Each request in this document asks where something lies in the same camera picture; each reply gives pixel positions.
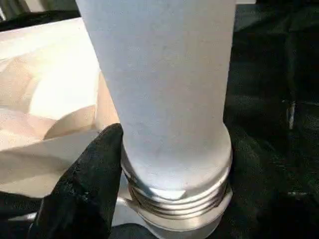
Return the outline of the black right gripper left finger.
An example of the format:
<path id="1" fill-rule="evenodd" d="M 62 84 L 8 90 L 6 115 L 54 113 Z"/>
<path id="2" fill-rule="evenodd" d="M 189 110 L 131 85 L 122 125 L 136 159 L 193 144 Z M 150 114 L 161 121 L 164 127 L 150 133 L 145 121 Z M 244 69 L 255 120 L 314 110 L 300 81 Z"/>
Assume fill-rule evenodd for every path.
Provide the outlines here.
<path id="1" fill-rule="evenodd" d="M 123 129 L 106 127 L 43 198 L 29 239 L 107 239 L 121 179 Z"/>

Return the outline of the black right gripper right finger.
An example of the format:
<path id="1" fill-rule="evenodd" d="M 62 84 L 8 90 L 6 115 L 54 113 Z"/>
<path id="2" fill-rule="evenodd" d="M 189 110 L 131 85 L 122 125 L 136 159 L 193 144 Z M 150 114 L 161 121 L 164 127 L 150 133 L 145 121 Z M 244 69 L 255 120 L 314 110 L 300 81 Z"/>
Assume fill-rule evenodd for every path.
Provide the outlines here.
<path id="1" fill-rule="evenodd" d="M 309 232 L 307 194 L 292 184 L 282 157 L 247 135 L 233 136 L 228 220 L 233 239 L 302 239 Z"/>

